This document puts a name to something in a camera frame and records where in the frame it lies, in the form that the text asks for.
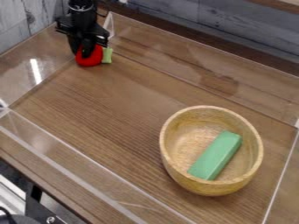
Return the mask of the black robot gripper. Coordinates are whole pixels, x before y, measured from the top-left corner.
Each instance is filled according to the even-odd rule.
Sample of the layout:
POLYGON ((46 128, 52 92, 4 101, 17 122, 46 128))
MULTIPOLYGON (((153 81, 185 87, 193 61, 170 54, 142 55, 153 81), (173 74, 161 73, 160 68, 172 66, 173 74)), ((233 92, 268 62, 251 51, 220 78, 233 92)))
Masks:
POLYGON ((93 8, 76 10, 69 8, 65 16, 56 18, 56 31, 65 34, 69 49, 77 53, 81 44, 81 57, 88 58, 94 45, 108 46, 108 31, 97 23, 97 13, 93 8))

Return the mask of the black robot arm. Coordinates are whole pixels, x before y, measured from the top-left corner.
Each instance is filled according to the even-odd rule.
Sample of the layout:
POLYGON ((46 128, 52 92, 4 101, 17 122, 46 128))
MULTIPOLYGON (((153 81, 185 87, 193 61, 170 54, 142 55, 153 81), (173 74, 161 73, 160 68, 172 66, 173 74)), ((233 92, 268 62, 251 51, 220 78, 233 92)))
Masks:
POLYGON ((56 32, 68 38, 73 54, 88 58, 96 46, 108 46, 109 31, 98 24, 97 0, 68 0, 68 13, 56 18, 56 32))

